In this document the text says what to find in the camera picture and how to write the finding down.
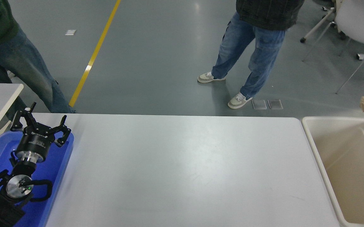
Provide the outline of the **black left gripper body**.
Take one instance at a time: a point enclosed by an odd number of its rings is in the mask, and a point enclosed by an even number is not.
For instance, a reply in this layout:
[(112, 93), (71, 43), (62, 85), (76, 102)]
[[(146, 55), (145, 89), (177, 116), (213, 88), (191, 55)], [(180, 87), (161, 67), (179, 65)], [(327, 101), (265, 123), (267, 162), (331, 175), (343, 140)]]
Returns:
[(17, 153), (31, 151), (37, 154), (48, 154), (54, 141), (55, 134), (52, 132), (25, 128), (22, 139), (17, 147)]

